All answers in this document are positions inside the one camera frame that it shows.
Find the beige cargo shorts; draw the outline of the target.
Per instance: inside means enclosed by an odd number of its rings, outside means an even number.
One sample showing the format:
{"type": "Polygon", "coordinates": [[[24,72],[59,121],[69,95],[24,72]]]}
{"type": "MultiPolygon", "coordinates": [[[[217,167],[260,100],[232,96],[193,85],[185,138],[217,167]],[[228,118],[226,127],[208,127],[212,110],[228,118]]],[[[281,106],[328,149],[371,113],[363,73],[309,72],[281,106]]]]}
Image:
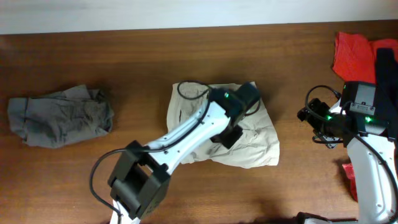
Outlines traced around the beige cargo shorts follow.
{"type": "MultiPolygon", "coordinates": [[[[197,83],[174,83],[172,95],[167,111],[167,128],[169,131],[184,123],[199,109],[203,97],[196,100],[182,98],[196,97],[207,90],[207,87],[197,83]]],[[[249,116],[239,122],[243,135],[231,148],[222,144],[207,141],[196,148],[182,164],[192,164],[205,160],[212,160],[227,166],[250,169],[261,166],[276,166],[279,163],[280,142],[271,118],[262,102],[256,103],[259,107],[249,110],[249,116]]]]}

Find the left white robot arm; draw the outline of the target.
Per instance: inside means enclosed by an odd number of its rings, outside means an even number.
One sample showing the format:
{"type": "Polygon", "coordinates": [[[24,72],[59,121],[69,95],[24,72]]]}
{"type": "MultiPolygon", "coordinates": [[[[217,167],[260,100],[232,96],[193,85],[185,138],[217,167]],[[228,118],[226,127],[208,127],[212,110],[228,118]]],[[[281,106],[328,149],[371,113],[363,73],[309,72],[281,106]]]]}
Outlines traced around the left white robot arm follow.
{"type": "Polygon", "coordinates": [[[167,193],[173,171],[207,141],[226,148],[242,136],[239,122],[258,100],[242,86],[237,90],[215,88],[198,111],[165,136],[145,146],[133,141],[120,155],[108,185],[114,212],[111,223],[139,223],[167,193]]]}

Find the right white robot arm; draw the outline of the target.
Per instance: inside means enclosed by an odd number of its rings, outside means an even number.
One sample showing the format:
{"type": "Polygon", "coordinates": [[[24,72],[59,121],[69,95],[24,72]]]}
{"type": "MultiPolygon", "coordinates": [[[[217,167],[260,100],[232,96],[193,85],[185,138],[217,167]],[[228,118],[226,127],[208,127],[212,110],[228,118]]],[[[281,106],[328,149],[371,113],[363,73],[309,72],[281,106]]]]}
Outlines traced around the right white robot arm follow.
{"type": "Polygon", "coordinates": [[[356,182],[357,223],[397,223],[397,111],[389,100],[340,98],[329,107],[314,98],[305,100],[297,116],[313,128],[313,142],[346,148],[356,182]]]}

